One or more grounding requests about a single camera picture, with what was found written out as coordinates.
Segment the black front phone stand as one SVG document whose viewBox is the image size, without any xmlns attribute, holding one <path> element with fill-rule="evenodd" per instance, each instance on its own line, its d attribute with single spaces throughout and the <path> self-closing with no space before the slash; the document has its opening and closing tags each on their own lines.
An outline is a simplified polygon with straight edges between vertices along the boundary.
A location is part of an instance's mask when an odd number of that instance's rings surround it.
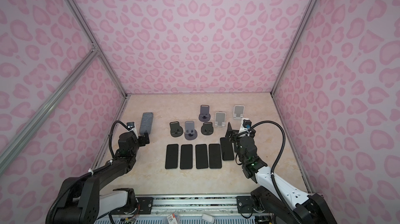
<svg viewBox="0 0 400 224">
<path fill-rule="evenodd" d="M 201 127 L 201 133 L 206 136 L 212 135 L 214 133 L 213 123 L 212 122 L 203 123 Z"/>
</svg>

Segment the green-edged black phone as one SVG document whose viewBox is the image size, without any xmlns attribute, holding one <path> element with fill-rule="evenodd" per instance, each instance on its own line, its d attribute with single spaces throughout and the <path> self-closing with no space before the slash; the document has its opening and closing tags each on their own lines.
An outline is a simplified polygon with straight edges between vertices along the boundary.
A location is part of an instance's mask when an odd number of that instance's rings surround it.
<svg viewBox="0 0 400 224">
<path fill-rule="evenodd" d="M 232 161 L 235 159 L 233 145 L 228 138 L 220 138 L 222 160 Z"/>
</svg>

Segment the blue-edged black phone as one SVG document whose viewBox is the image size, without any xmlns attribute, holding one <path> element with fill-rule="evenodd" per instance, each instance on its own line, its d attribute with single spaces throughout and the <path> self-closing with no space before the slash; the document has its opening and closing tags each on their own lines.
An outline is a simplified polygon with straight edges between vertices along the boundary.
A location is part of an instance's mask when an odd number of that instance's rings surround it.
<svg viewBox="0 0 400 224">
<path fill-rule="evenodd" d="M 210 169 L 222 168 L 222 156 L 220 144 L 210 144 L 209 150 L 209 167 Z"/>
</svg>

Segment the grey foam pad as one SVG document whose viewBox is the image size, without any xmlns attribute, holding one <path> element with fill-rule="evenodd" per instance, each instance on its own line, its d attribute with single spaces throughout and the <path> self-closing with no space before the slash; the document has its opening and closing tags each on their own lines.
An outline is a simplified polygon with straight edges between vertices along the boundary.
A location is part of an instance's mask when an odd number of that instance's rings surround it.
<svg viewBox="0 0 400 224">
<path fill-rule="evenodd" d="M 152 112 L 145 112 L 142 115 L 140 124 L 140 135 L 151 134 L 154 114 Z"/>
</svg>

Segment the white rear right stand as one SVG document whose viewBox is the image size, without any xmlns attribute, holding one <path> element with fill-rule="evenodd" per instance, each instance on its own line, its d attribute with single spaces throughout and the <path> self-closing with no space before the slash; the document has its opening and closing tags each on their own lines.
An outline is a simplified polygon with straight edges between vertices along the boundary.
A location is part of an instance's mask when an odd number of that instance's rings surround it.
<svg viewBox="0 0 400 224">
<path fill-rule="evenodd" d="M 233 108 L 233 119 L 241 120 L 244 117 L 245 106 L 235 105 Z"/>
</svg>

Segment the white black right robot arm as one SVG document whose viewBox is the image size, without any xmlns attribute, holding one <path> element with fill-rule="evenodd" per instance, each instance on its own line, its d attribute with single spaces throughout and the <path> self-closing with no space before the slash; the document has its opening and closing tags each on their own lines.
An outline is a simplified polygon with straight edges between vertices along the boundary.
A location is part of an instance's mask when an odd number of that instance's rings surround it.
<svg viewBox="0 0 400 224">
<path fill-rule="evenodd" d="M 282 134 L 282 144 L 274 163 L 269 166 L 257 154 L 254 140 L 255 128 L 271 124 Z M 244 118 L 239 130 L 229 125 L 226 138 L 233 143 L 246 178 L 251 179 L 259 187 L 251 192 L 252 209 L 258 213 L 271 213 L 285 224 L 335 224 L 336 219 L 320 194 L 299 190 L 276 174 L 276 167 L 283 154 L 286 135 L 278 123 L 270 120 L 256 124 Z"/>
</svg>

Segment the black left rear stand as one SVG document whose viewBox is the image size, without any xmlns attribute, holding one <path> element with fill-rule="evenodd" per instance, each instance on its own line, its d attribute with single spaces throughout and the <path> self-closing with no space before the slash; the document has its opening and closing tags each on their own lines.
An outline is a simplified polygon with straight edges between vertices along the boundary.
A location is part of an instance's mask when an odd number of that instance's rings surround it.
<svg viewBox="0 0 400 224">
<path fill-rule="evenodd" d="M 183 135 L 183 128 L 180 126 L 178 121 L 171 122 L 170 126 L 170 135 L 174 138 L 180 137 Z"/>
</svg>

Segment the purple-edged phone with glare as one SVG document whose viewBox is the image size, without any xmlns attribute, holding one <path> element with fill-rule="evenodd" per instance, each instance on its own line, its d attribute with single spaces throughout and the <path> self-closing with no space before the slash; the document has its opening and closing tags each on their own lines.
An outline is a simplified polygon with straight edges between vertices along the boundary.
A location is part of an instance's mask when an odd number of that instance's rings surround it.
<svg viewBox="0 0 400 224">
<path fill-rule="evenodd" d="M 181 146 L 180 154 L 180 169 L 192 169 L 193 168 L 193 145 L 185 144 Z"/>
</svg>

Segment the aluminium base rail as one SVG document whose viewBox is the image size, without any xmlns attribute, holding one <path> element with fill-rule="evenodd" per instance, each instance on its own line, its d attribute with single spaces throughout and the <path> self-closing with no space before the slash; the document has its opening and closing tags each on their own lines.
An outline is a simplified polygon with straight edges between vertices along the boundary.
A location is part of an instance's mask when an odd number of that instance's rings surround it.
<svg viewBox="0 0 400 224">
<path fill-rule="evenodd" d="M 120 215 L 179 214 L 272 214 L 284 224 L 335 224 L 333 213 L 319 194 L 289 191 L 286 208 L 280 198 L 265 187 L 242 195 L 161 195 L 136 198 L 131 189 L 107 195 L 82 193 L 79 198 L 63 196 L 48 213 L 48 224 L 93 224 L 98 218 Z"/>
</svg>

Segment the white folding phone stand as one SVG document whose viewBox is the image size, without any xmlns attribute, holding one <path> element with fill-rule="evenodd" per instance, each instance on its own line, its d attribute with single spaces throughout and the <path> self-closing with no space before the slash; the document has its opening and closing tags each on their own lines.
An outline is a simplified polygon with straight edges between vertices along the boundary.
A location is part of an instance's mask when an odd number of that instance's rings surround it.
<svg viewBox="0 0 400 224">
<path fill-rule="evenodd" d="M 226 113 L 225 112 L 216 112 L 215 114 L 215 126 L 216 127 L 225 127 L 226 125 Z"/>
</svg>

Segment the grey round stand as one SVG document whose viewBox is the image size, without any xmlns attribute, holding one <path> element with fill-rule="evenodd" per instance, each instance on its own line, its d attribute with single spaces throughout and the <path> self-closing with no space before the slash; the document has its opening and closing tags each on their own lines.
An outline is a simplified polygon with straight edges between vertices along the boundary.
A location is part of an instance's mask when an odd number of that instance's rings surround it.
<svg viewBox="0 0 400 224">
<path fill-rule="evenodd" d="M 209 105 L 201 105 L 199 121 L 204 122 L 204 123 L 210 121 L 211 115 L 210 115 L 209 109 L 210 109 Z"/>
<path fill-rule="evenodd" d="M 188 141 L 195 140 L 198 137 L 198 132 L 195 129 L 194 121 L 186 121 L 185 122 L 184 137 Z"/>
</svg>

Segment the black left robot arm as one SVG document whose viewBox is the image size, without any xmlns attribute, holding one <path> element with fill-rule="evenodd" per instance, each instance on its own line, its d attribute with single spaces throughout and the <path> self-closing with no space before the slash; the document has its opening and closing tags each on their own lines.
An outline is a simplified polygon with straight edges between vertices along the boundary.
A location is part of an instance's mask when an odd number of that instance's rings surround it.
<svg viewBox="0 0 400 224">
<path fill-rule="evenodd" d="M 139 204 L 132 188 L 115 189 L 101 195 L 101 189 L 132 170 L 140 147 L 149 144 L 149 134 L 129 131 L 119 136 L 113 159 L 80 177 L 70 177 L 62 185 L 46 216 L 47 224 L 93 224 L 98 218 L 118 210 L 131 214 Z"/>
</svg>

